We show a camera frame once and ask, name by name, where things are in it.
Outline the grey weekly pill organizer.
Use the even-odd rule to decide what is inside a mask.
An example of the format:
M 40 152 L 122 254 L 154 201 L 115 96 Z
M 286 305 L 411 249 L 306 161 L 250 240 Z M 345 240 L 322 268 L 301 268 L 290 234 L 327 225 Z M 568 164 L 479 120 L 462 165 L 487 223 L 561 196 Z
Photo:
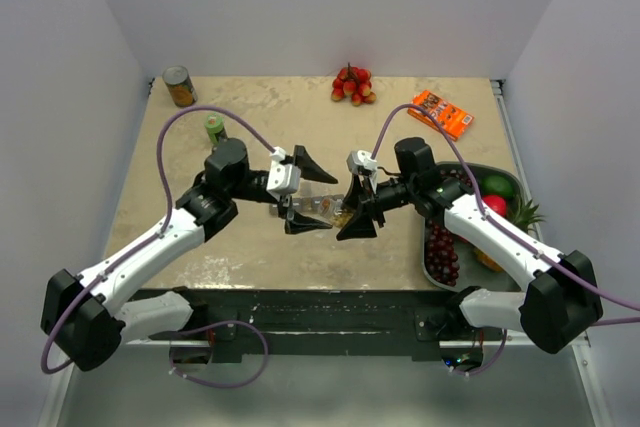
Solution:
M 341 201 L 344 198 L 343 194 L 323 194 L 323 195 L 307 195 L 296 196 L 292 198 L 292 205 L 294 209 L 301 214 L 317 214 L 320 212 L 320 206 L 324 200 Z

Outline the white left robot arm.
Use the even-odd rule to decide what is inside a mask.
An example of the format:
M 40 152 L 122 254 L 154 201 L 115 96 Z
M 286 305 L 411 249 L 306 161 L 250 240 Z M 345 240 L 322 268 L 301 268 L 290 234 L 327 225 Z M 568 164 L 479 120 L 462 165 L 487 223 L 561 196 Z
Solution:
M 140 305 L 132 296 L 174 260 L 221 232 L 237 216 L 239 200 L 275 205 L 288 235 L 328 228 L 293 208 L 291 197 L 302 180 L 337 181 L 303 146 L 291 154 L 277 148 L 269 169 L 253 170 L 241 140 L 222 142 L 205 159 L 192 187 L 145 235 L 79 274 L 62 269 L 49 279 L 41 316 L 47 346 L 59 347 L 69 364 L 87 372 L 105 363 L 128 334 L 176 331 L 185 339 L 200 337 L 207 315 L 182 294 L 171 291 Z

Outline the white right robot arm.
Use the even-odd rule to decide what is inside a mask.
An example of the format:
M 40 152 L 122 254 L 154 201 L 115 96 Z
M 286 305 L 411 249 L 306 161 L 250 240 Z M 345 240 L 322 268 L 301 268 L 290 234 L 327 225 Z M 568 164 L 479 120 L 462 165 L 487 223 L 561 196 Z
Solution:
M 344 201 L 354 214 L 337 240 L 374 238 L 386 212 L 411 205 L 425 220 L 487 254 L 520 288 L 494 292 L 468 287 L 449 300 L 444 313 L 431 321 L 432 329 L 459 340 L 480 328 L 515 330 L 555 354 L 601 319 L 588 257 L 579 251 L 563 254 L 535 240 L 487 207 L 466 183 L 443 176 L 423 139 L 403 139 L 394 152 L 399 173 L 384 182 L 377 179 L 372 153 L 349 154 L 352 180 Z

